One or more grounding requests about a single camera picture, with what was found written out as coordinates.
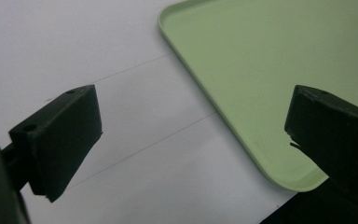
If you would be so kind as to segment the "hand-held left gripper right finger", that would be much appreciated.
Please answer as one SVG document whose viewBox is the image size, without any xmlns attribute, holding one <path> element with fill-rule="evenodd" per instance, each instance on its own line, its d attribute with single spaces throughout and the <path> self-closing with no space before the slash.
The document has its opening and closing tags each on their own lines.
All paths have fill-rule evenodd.
<svg viewBox="0 0 358 224">
<path fill-rule="evenodd" d="M 358 106 L 328 91 L 297 85 L 284 130 L 294 146 L 358 203 Z"/>
</svg>

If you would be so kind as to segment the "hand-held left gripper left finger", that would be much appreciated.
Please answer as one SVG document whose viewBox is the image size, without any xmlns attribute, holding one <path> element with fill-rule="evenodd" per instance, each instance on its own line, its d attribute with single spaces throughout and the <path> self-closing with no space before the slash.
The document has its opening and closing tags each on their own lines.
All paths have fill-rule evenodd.
<svg viewBox="0 0 358 224">
<path fill-rule="evenodd" d="M 9 131 L 3 156 L 14 189 L 30 185 L 55 202 L 102 133 L 95 87 L 64 92 Z"/>
</svg>

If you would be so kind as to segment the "light green plastic tray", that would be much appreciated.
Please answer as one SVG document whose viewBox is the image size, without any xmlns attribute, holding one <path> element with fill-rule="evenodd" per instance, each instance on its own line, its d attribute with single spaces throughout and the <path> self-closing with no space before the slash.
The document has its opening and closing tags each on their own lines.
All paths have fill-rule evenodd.
<svg viewBox="0 0 358 224">
<path fill-rule="evenodd" d="M 299 192 L 326 180 L 284 122 L 297 85 L 358 106 L 358 0 L 185 0 L 158 25 L 266 178 Z"/>
</svg>

